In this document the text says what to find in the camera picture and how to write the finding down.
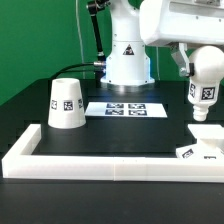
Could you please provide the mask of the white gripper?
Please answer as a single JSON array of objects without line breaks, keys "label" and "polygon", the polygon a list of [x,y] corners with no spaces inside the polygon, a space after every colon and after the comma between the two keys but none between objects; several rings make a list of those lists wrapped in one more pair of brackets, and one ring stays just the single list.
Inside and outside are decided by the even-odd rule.
[{"label": "white gripper", "polygon": [[146,45],[171,43],[180,77],[190,75],[187,44],[224,45],[224,0],[144,0],[140,36]]}]

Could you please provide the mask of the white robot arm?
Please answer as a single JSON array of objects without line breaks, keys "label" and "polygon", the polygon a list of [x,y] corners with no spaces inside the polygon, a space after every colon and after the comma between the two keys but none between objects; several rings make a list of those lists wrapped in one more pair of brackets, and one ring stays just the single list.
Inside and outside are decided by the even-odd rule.
[{"label": "white robot arm", "polygon": [[143,0],[138,9],[128,0],[108,0],[112,51],[104,83],[139,86],[153,81],[146,46],[171,47],[179,74],[194,74],[186,51],[224,45],[224,0]]}]

